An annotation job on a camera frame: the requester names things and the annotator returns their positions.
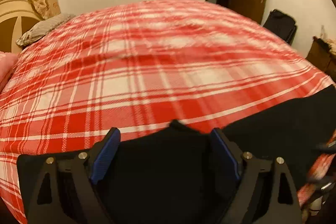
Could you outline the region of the black pants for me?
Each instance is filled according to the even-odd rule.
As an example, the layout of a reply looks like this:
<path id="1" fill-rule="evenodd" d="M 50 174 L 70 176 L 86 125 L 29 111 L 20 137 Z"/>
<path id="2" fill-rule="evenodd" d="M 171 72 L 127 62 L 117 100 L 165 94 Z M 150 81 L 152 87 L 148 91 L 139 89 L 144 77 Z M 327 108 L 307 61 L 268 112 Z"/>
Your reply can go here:
<path id="1" fill-rule="evenodd" d="M 317 157 L 311 148 L 327 143 L 335 130 L 335 87 L 289 100 L 220 128 L 243 151 L 259 159 L 282 157 L 296 193 Z M 24 210 L 37 174 L 17 159 Z M 58 172 L 62 209 L 75 223 L 87 223 L 72 176 Z M 201 134 L 172 121 L 138 139 L 120 141 L 104 178 L 93 185 L 111 223 L 220 223 L 239 183 L 233 165 L 211 132 Z M 38 203 L 51 201 L 45 176 Z"/>

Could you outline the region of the pink folded quilt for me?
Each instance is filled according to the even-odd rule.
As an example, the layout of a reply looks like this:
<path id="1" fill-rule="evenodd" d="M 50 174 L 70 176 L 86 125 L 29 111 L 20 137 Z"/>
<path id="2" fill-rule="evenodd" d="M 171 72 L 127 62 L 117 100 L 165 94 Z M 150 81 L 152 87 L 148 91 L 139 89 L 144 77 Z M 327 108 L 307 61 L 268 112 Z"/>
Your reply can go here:
<path id="1" fill-rule="evenodd" d="M 0 52 L 0 92 L 3 91 L 14 71 L 18 55 L 10 52 Z"/>

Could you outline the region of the red plaid bed sheet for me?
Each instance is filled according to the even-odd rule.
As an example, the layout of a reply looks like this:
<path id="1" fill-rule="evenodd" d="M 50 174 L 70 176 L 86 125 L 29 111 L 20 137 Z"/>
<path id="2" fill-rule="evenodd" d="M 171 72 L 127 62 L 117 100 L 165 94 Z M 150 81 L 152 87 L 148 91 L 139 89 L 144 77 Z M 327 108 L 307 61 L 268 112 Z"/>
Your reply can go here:
<path id="1" fill-rule="evenodd" d="M 16 161 L 135 139 L 178 119 L 201 131 L 332 79 L 256 22 L 196 0 L 82 14 L 23 50 L 1 92 L 1 198 L 26 223 Z"/>

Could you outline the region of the striped grey pillow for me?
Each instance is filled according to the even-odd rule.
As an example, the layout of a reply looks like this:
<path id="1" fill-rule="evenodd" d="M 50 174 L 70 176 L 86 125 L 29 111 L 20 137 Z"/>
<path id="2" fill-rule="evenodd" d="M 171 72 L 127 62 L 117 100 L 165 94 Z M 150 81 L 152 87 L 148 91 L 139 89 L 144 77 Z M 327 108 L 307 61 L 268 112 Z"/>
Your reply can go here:
<path id="1" fill-rule="evenodd" d="M 68 22 L 73 19 L 76 15 L 74 14 L 59 14 L 52 18 L 42 20 L 31 27 L 27 32 L 25 32 L 17 41 L 16 45 L 23 48 L 37 42 L 51 31 L 53 31 L 58 26 L 63 23 Z"/>

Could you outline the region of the brown wooden dresser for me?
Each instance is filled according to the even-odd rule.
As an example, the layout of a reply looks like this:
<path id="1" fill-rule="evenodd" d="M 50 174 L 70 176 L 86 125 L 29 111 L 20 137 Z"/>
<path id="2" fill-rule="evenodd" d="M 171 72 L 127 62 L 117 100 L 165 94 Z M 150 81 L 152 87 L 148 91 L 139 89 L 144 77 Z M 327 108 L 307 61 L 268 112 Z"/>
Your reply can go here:
<path id="1" fill-rule="evenodd" d="M 322 39 L 313 37 L 313 43 L 306 57 L 307 61 L 335 80 L 335 55 Z"/>

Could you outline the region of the cream wooden headboard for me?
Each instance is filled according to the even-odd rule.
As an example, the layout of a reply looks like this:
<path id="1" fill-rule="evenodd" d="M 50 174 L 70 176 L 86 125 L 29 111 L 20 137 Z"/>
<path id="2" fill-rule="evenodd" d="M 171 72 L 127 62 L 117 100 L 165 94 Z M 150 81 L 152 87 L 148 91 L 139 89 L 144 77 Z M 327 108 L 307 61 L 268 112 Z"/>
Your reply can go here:
<path id="1" fill-rule="evenodd" d="M 16 41 L 41 20 L 28 0 L 1 1 L 1 52 L 20 53 Z"/>

